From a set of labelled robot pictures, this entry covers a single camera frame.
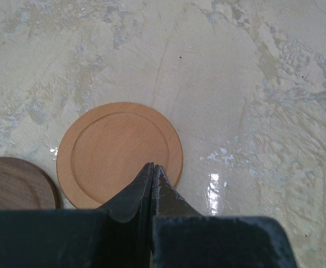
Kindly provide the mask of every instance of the wooden coaster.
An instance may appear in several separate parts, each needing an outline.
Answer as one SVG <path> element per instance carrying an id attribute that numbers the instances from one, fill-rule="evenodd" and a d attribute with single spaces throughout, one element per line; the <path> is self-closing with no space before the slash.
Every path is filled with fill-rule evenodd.
<path id="1" fill-rule="evenodd" d="M 39 167 L 25 160 L 0 157 L 0 209 L 55 209 L 57 189 Z"/>
<path id="2" fill-rule="evenodd" d="M 170 122 L 137 103 L 90 110 L 67 130 L 58 149 L 57 175 L 77 208 L 97 208 L 133 181 L 144 164 L 164 166 L 176 185 L 183 152 Z"/>

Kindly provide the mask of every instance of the wood grain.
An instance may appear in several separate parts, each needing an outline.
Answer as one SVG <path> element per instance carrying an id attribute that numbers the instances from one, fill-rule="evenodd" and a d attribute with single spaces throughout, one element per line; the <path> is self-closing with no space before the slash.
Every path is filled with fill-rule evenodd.
<path id="1" fill-rule="evenodd" d="M 176 185 L 182 146 L 170 122 L 136 103 L 90 110 L 67 130 L 57 155 L 57 175 L 77 208 L 97 208 L 126 187 L 147 162 L 164 166 Z"/>
<path id="2" fill-rule="evenodd" d="M 0 209 L 55 209 L 59 196 L 49 176 L 34 164 L 0 157 Z"/>

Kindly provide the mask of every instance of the wooden disc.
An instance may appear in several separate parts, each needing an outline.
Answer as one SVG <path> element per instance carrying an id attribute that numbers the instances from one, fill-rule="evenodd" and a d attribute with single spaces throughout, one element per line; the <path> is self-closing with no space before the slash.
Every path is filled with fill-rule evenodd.
<path id="1" fill-rule="evenodd" d="M 0 209 L 55 209 L 58 192 L 39 167 L 25 160 L 0 157 Z"/>
<path id="2" fill-rule="evenodd" d="M 137 103 L 110 103 L 90 110 L 67 130 L 58 149 L 57 175 L 77 208 L 97 208 L 133 181 L 144 164 L 164 166 L 176 185 L 181 143 L 170 122 Z"/>

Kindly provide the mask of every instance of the worn surface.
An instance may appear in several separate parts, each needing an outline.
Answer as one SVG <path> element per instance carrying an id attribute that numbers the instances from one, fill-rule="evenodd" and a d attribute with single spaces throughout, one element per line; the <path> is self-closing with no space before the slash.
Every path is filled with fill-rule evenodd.
<path id="1" fill-rule="evenodd" d="M 68 127 L 115 101 L 172 122 L 200 213 L 275 217 L 326 267 L 324 0 L 0 1 L 0 156 L 56 178 Z"/>

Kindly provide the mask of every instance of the round wooden plate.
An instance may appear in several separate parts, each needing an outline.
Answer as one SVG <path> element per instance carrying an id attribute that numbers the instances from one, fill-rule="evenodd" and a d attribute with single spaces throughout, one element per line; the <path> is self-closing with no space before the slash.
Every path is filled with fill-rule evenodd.
<path id="1" fill-rule="evenodd" d="M 39 167 L 25 160 L 0 157 L 0 209 L 55 209 L 57 189 Z"/>
<path id="2" fill-rule="evenodd" d="M 82 115 L 58 149 L 57 175 L 77 208 L 97 208 L 133 181 L 144 164 L 164 166 L 176 185 L 183 152 L 170 122 L 137 103 L 110 103 Z"/>

